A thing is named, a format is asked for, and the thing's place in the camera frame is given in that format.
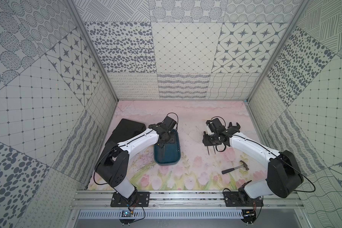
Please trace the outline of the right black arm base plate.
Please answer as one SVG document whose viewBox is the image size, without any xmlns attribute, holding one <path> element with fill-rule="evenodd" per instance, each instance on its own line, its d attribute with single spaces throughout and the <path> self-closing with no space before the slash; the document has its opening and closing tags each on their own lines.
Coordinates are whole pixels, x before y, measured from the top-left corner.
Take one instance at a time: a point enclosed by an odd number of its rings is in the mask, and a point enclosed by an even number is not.
<svg viewBox="0 0 342 228">
<path fill-rule="evenodd" d="M 264 203 L 261 197 L 252 199 L 242 192 L 223 192 L 223 199 L 226 207 L 263 207 Z"/>
</svg>

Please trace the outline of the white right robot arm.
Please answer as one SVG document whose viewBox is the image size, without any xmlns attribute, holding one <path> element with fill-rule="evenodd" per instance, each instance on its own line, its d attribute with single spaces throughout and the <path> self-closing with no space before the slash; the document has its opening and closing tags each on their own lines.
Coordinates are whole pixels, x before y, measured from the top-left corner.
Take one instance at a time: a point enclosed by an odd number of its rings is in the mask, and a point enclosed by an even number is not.
<svg viewBox="0 0 342 228">
<path fill-rule="evenodd" d="M 202 142 L 205 146 L 223 144 L 238 149 L 267 169 L 265 179 L 246 182 L 238 189 L 243 197 L 255 199 L 274 194 L 286 198 L 304 182 L 295 156 L 291 152 L 280 152 L 261 145 L 232 127 L 220 133 L 209 129 L 203 133 Z"/>
</svg>

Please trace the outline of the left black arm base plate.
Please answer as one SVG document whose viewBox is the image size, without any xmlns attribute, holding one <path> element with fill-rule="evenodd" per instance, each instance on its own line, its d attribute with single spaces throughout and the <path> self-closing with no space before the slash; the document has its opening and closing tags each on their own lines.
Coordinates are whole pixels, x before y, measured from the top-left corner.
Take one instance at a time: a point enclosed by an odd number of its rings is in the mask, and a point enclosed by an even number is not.
<svg viewBox="0 0 342 228">
<path fill-rule="evenodd" d="M 135 191 L 129 198 L 115 192 L 112 196 L 111 207 L 148 207 L 150 192 Z"/>
</svg>

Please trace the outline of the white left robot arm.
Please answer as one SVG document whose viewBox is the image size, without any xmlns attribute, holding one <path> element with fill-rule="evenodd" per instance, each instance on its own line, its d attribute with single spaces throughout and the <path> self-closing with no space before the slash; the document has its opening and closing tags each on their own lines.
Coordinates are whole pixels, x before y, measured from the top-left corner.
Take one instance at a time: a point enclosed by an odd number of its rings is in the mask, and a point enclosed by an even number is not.
<svg viewBox="0 0 342 228">
<path fill-rule="evenodd" d="M 122 197 L 135 197 L 136 187 L 126 177 L 129 160 L 151 145 L 169 142 L 176 125 L 174 120 L 151 124 L 143 132 L 126 141 L 109 142 L 95 165 L 94 173 Z"/>
</svg>

